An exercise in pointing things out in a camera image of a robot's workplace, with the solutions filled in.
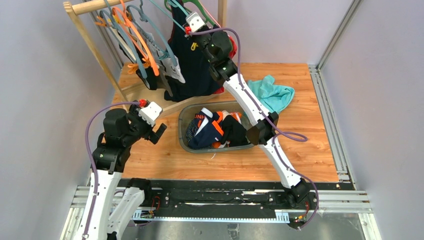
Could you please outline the teal clip hanger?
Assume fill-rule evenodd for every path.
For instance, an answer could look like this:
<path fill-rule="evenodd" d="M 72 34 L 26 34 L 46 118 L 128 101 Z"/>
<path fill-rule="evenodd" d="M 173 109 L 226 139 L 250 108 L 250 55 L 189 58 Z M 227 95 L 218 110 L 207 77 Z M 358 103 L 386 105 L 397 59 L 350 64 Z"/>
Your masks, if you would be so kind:
<path fill-rule="evenodd" d="M 185 9 L 183 1 L 165 0 L 163 4 L 159 4 L 157 0 L 150 0 L 150 2 L 172 21 L 172 30 L 167 41 L 172 51 L 179 58 L 183 55 L 199 53 L 198 44 L 186 33 L 186 27 L 188 27 L 186 17 L 189 12 Z"/>

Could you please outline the grey-blue clip hanger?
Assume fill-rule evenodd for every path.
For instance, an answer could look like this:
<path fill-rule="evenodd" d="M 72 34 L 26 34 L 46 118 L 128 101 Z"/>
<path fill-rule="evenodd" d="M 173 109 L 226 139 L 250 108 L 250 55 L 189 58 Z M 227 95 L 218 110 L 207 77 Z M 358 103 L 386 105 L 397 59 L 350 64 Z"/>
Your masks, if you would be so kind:
<path fill-rule="evenodd" d="M 136 74 L 148 89 L 156 88 L 161 77 L 184 84 L 179 59 L 152 20 L 138 6 L 119 1 L 120 7 L 106 0 L 96 25 L 107 29 L 116 39 L 123 54 L 130 60 L 129 74 Z"/>

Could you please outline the navy orange boxer underwear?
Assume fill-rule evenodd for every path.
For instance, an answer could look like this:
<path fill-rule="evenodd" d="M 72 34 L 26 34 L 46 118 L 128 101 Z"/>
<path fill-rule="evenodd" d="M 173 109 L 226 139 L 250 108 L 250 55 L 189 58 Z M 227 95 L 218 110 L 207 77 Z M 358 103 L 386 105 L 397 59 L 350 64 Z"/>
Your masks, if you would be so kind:
<path fill-rule="evenodd" d="M 214 120 L 212 111 L 203 107 L 195 114 L 194 120 L 198 130 L 188 146 L 195 150 L 210 149 L 212 144 L 221 140 L 224 132 Z"/>

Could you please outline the black cream-band underwear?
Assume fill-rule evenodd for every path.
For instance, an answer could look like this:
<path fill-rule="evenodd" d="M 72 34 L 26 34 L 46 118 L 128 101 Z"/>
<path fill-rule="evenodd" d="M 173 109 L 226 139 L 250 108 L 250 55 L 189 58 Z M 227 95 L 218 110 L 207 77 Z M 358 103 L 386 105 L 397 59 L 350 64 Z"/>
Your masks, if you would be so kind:
<path fill-rule="evenodd" d="M 122 37 L 118 37 L 118 41 L 119 49 L 129 59 L 126 64 L 128 74 L 135 74 L 149 90 L 164 89 L 171 92 L 166 77 L 162 73 L 155 75 L 150 60 L 144 57 L 134 43 L 131 43 L 131 47 Z"/>

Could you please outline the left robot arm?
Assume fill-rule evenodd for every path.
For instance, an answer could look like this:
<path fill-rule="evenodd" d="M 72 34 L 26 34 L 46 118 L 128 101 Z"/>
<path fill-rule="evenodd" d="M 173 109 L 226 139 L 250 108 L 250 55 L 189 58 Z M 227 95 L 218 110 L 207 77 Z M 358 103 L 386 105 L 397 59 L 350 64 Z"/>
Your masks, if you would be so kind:
<path fill-rule="evenodd" d="M 162 123 L 154 130 L 163 112 L 156 102 L 141 99 L 124 104 L 129 110 L 121 108 L 121 102 L 113 103 L 96 112 L 86 125 L 90 188 L 75 240 L 120 240 L 138 207 L 149 206 L 151 218 L 160 207 L 160 197 L 144 178 L 130 179 L 122 199 L 113 206 L 132 146 L 141 139 L 157 144 L 167 129 Z"/>

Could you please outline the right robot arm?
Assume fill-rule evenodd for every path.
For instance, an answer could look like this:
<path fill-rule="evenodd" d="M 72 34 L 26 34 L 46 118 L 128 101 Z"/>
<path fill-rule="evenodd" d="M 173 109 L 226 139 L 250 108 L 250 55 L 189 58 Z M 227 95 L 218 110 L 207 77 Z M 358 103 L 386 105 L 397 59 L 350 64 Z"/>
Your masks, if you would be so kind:
<path fill-rule="evenodd" d="M 287 202 L 295 206 L 305 199 L 310 188 L 305 176 L 295 171 L 279 144 L 278 136 L 284 132 L 277 128 L 278 113 L 261 104 L 230 58 L 232 42 L 228 31 L 229 28 L 208 28 L 203 21 L 188 23 L 185 27 L 186 36 L 199 46 L 209 63 L 213 80 L 224 87 L 246 113 L 251 124 L 246 134 L 248 140 L 269 158 L 286 190 Z"/>

